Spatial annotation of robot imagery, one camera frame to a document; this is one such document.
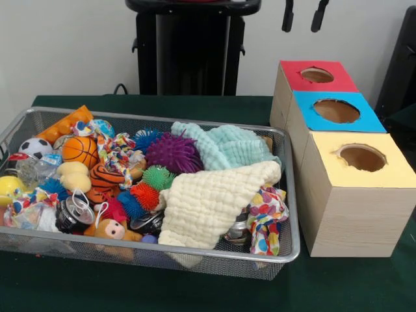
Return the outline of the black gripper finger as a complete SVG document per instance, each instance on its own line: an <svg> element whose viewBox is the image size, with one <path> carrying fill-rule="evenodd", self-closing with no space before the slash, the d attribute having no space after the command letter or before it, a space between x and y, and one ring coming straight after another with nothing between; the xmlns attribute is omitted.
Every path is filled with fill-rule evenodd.
<svg viewBox="0 0 416 312"><path fill-rule="evenodd" d="M292 29L293 17L294 17L293 6L294 6L293 0L285 1L285 11L283 13L283 22L281 26L281 29L283 32L290 32Z"/></svg>
<svg viewBox="0 0 416 312"><path fill-rule="evenodd" d="M324 13L326 10L326 7L329 3L329 0L320 0L318 3L318 7L315 11L315 14L313 16L313 21L311 23L311 31L312 32L319 32L322 27L322 22L324 19Z"/></svg>

